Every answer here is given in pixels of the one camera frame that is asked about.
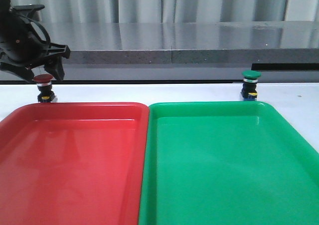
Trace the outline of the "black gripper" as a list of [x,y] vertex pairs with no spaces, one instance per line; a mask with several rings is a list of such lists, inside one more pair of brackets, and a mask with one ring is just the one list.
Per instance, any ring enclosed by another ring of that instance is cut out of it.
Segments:
[[51,42],[44,26],[36,20],[43,4],[10,7],[0,18],[0,70],[33,83],[31,69],[44,66],[44,70],[57,81],[65,73],[62,58],[70,57],[70,48]]

